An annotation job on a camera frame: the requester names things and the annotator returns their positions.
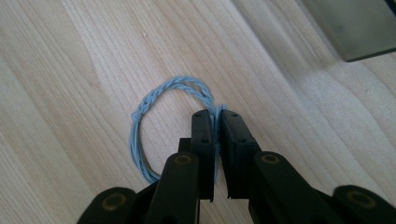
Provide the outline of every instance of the wood grain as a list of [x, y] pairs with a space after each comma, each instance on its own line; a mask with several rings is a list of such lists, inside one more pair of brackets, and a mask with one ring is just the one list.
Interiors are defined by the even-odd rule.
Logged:
[[[344, 63], [295, 1], [0, 1], [0, 222], [73, 223], [99, 192], [147, 184], [130, 113], [166, 79], [201, 78], [263, 150], [314, 187], [396, 204], [396, 54]], [[161, 172], [202, 108], [180, 91], [142, 121]], [[222, 171], [202, 223], [251, 223]]]

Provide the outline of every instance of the string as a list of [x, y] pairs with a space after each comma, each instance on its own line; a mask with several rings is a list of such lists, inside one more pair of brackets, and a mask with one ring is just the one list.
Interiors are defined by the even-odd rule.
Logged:
[[210, 120], [212, 124], [212, 133], [214, 134], [215, 143], [215, 169], [217, 168], [217, 157], [220, 153], [219, 147], [219, 115], [221, 110], [226, 108], [226, 105], [215, 106], [213, 97], [210, 94], [209, 88], [200, 80], [194, 77], [173, 77], [166, 80], [162, 85], [151, 91], [143, 98], [143, 101], [137, 107], [136, 111], [131, 115], [132, 126], [129, 135], [129, 148], [131, 151], [132, 161], [139, 170], [140, 174], [150, 183], [154, 183], [160, 179], [160, 175], [155, 173], [149, 166], [144, 153], [142, 143], [139, 135], [139, 123], [143, 115], [149, 111], [151, 105], [155, 103], [157, 98], [166, 90], [179, 89], [183, 90], [197, 99], [201, 100], [206, 109], [209, 111]]

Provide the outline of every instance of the blue rope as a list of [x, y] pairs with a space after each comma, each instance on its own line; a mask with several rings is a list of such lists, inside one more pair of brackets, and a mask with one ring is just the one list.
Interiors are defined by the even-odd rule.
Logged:
[[212, 132], [215, 135], [215, 149], [216, 156], [220, 153], [219, 147], [219, 115], [222, 109], [226, 108], [226, 105], [214, 106], [213, 97], [210, 94], [209, 88], [199, 79], [194, 77], [173, 77], [166, 80], [157, 89], [151, 91], [145, 98], [143, 98], [142, 103], [137, 107], [137, 110], [131, 115], [132, 126], [129, 135], [129, 148], [131, 151], [132, 160], [134, 165], [139, 170], [140, 174], [150, 183], [154, 183], [160, 179], [160, 175], [155, 173], [149, 166], [146, 160], [142, 143], [140, 142], [139, 136], [139, 122], [143, 115], [149, 111], [149, 108], [157, 98], [166, 90], [179, 89], [186, 91], [187, 93], [195, 96], [202, 101], [204, 106], [207, 108], [210, 114], [210, 119], [212, 122]]

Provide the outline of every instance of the blue yarn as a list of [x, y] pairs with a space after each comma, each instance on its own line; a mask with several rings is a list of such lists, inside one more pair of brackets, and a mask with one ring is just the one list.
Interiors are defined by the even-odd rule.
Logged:
[[149, 111], [149, 108], [157, 98], [166, 90], [179, 89], [195, 96], [202, 101], [210, 114], [212, 122], [212, 133], [214, 134], [216, 156], [220, 153], [219, 147], [219, 115], [221, 110], [226, 108], [226, 105], [214, 106], [213, 97], [210, 94], [209, 88], [199, 79], [194, 77], [173, 77], [166, 80], [161, 86], [151, 91], [142, 103], [137, 107], [137, 110], [131, 115], [132, 126], [129, 135], [129, 148], [131, 151], [132, 160], [134, 165], [139, 170], [140, 174], [150, 183], [154, 183], [160, 179], [160, 175], [155, 173], [149, 166], [145, 158], [143, 146], [140, 142], [139, 136], [139, 122], [143, 115]]

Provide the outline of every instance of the wooden table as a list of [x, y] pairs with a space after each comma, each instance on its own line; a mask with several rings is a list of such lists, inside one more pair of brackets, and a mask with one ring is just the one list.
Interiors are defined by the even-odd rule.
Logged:
[[[396, 204], [396, 54], [344, 63], [308, 18], [292, 0], [0, 1], [0, 222], [75, 223], [99, 192], [146, 187], [130, 114], [180, 75], [314, 188], [353, 184]], [[155, 171], [202, 108], [169, 91], [143, 118]], [[202, 223], [251, 223], [222, 171], [215, 195]]]

